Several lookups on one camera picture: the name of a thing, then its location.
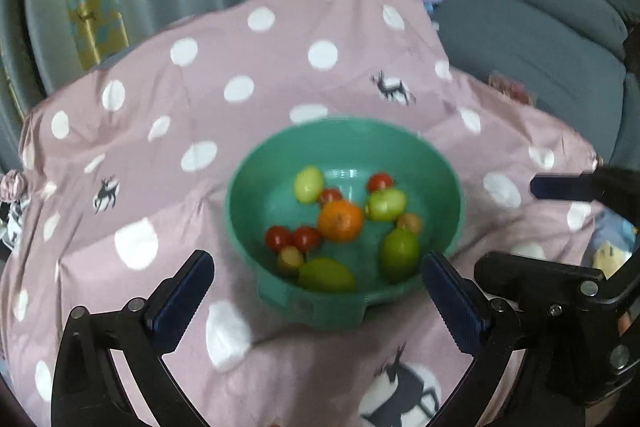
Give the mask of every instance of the tomato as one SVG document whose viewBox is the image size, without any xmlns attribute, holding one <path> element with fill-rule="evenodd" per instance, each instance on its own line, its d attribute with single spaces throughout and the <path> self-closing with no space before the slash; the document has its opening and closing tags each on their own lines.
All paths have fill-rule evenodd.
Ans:
<svg viewBox="0 0 640 427">
<path fill-rule="evenodd" d="M 318 203 L 325 206 L 329 201 L 337 201 L 342 199 L 342 193 L 336 187 L 329 187 L 320 193 Z"/>
<path fill-rule="evenodd" d="M 386 172 L 376 172 L 373 174 L 367 182 L 367 192 L 375 192 L 376 190 L 384 190 L 385 188 L 392 187 L 394 181 Z"/>
<path fill-rule="evenodd" d="M 278 225 L 274 225 L 267 230 L 267 233 L 264 234 L 264 243 L 276 253 L 293 244 L 289 230 Z"/>
<path fill-rule="evenodd" d="M 322 237 L 336 243 L 346 243 L 358 237 L 363 223 L 362 211 L 355 204 L 338 200 L 322 207 L 316 228 Z"/>
<path fill-rule="evenodd" d="M 291 237 L 293 246 L 298 248 L 302 253 L 317 248 L 322 239 L 318 230 L 306 225 L 296 228 Z"/>
</svg>

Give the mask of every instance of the bolt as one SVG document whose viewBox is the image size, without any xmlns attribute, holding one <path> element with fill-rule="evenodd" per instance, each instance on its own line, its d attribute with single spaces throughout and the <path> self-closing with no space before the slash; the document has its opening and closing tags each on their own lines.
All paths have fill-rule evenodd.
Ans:
<svg viewBox="0 0 640 427">
<path fill-rule="evenodd" d="M 135 299 L 131 299 L 127 303 L 127 308 L 129 308 L 132 312 L 139 312 L 142 308 L 145 307 L 145 299 L 142 297 L 136 297 Z"/>
<path fill-rule="evenodd" d="M 76 306 L 75 308 L 73 308 L 71 310 L 71 318 L 72 319 L 79 319 L 80 317 L 82 317 L 84 315 L 85 311 L 86 311 L 86 308 L 84 306 Z"/>
<path fill-rule="evenodd" d="M 560 304 L 551 304 L 549 306 L 549 316 L 559 317 L 560 315 L 562 315 L 562 306 Z"/>
<path fill-rule="evenodd" d="M 629 363 L 629 348 L 625 344 L 618 344 L 609 355 L 609 363 L 613 370 L 621 371 L 624 369 L 625 365 Z"/>
<path fill-rule="evenodd" d="M 593 297 L 598 293 L 598 284 L 595 281 L 582 281 L 580 284 L 580 293 L 587 297 Z"/>
<path fill-rule="evenodd" d="M 491 301 L 491 308 L 496 310 L 498 313 L 502 313 L 502 312 L 507 311 L 508 307 L 509 307 L 509 305 L 507 304 L 507 301 L 505 301 L 503 299 L 493 299 Z"/>
</svg>

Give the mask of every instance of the deer print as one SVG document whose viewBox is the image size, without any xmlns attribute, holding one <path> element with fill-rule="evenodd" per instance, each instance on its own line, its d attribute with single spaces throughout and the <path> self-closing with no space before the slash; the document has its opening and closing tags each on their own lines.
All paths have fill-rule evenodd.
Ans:
<svg viewBox="0 0 640 427">
<path fill-rule="evenodd" d="M 100 190 L 95 195 L 94 198 L 94 208 L 95 213 L 97 214 L 99 210 L 106 210 L 109 208 L 109 204 L 111 203 L 111 208 L 116 206 L 116 196 L 120 190 L 120 184 L 117 180 L 113 178 L 108 178 L 107 180 L 101 181 Z"/>
<path fill-rule="evenodd" d="M 385 81 L 385 73 L 383 71 L 380 71 L 378 76 L 373 74 L 371 75 L 371 82 L 376 84 L 378 91 L 380 92 L 380 96 L 382 96 L 387 102 L 399 102 L 404 99 L 404 105 L 409 105 L 409 102 L 415 103 L 414 95 L 408 92 L 408 89 L 406 89 L 402 80 L 393 86 L 388 86 Z"/>
<path fill-rule="evenodd" d="M 409 367 L 400 362 L 404 346 L 396 352 L 393 363 L 383 366 L 380 374 L 386 373 L 390 383 L 398 381 L 398 387 L 392 396 L 369 415 L 362 418 L 374 427 L 402 427 L 402 415 L 419 408 L 429 420 L 438 412 L 440 404 L 433 387 L 424 389 L 424 382 Z M 429 410 L 422 402 L 425 397 L 433 400 L 433 410 Z"/>
</svg>

